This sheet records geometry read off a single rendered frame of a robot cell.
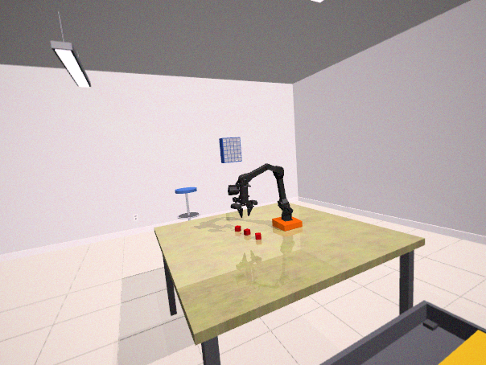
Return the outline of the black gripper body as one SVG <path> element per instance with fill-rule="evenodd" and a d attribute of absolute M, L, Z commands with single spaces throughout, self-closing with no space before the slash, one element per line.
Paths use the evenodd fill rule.
<path fill-rule="evenodd" d="M 253 206 L 257 205 L 257 200 L 249 200 L 249 194 L 247 195 L 238 195 L 240 197 L 240 202 L 239 203 L 232 203 L 231 208 L 232 209 L 241 209 L 242 206 Z M 244 205 L 242 205 L 244 204 Z"/>

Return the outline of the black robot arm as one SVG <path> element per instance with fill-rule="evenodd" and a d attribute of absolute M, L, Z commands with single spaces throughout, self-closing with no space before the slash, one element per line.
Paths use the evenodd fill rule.
<path fill-rule="evenodd" d="M 273 171 L 274 177 L 277 180 L 278 185 L 278 193 L 279 193 L 279 201 L 278 206 L 282 210 L 282 220 L 283 221 L 291 221 L 292 220 L 292 213 L 293 209 L 290 207 L 290 204 L 286 198 L 286 192 L 283 182 L 284 176 L 284 169 L 281 166 L 272 166 L 268 163 L 265 163 L 263 166 L 258 167 L 256 170 L 253 170 L 246 174 L 241 174 L 238 177 L 238 180 L 235 185 L 229 185 L 228 187 L 228 194 L 229 195 L 238 195 L 240 190 L 240 195 L 247 195 L 248 194 L 248 187 L 251 187 L 248 183 L 256 176 L 260 175 L 261 173 L 271 170 Z"/>

